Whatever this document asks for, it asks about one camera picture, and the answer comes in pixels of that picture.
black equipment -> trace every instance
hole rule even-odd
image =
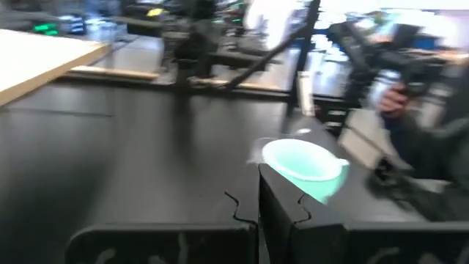
[[[316,120],[310,136],[347,160]],[[259,165],[259,208],[271,264],[446,264],[468,261],[469,225],[426,222],[386,199],[371,198],[362,184],[369,169],[352,164],[341,190],[325,204],[301,191],[267,164]]]
[[[119,18],[119,21],[128,25],[129,33],[163,38],[165,51],[161,66],[164,70],[169,69],[168,63],[175,59],[179,69],[184,68],[184,76],[210,78],[213,65],[246,68],[261,58],[258,54],[218,48],[226,33],[226,25],[213,23],[218,9],[216,1],[164,1],[160,4],[128,1],[123,4],[126,4],[122,9],[124,18]],[[164,12],[148,15],[154,9]]]
[[[4,1],[0,3],[0,27],[36,34],[57,35],[62,20],[49,15],[40,1]]]
[[[433,56],[413,56],[403,50],[413,44],[419,29],[417,26],[400,25],[391,42],[372,43],[349,21],[330,26],[328,39],[344,49],[352,63],[354,78],[367,84],[365,87],[363,84],[362,87],[354,86],[353,91],[347,90],[346,93],[356,94],[357,89],[363,92],[381,70],[392,70],[400,74],[401,81],[406,85],[406,95],[414,98],[425,95],[429,85],[440,75],[445,62]]]

person's arm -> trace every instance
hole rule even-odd
[[[383,121],[399,157],[414,168],[413,177],[447,180],[447,136],[421,128],[407,113],[394,118],[383,116]]]

white table surface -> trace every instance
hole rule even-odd
[[[104,43],[0,30],[0,106],[107,52]]]

person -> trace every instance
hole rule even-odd
[[[405,180],[405,199],[430,221],[469,220],[469,119],[460,118],[441,128],[419,127],[406,111],[409,98],[403,84],[384,92],[378,109],[389,139],[402,160],[412,168],[411,177],[446,180],[443,192],[427,191]]]

white wall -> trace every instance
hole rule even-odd
[[[469,1],[461,0],[377,0],[384,8],[425,10],[469,10]]]
[[[451,25],[443,43],[469,51],[469,10],[441,11],[440,16]]]
[[[371,12],[380,8],[376,0],[322,0],[321,7],[334,12]]]

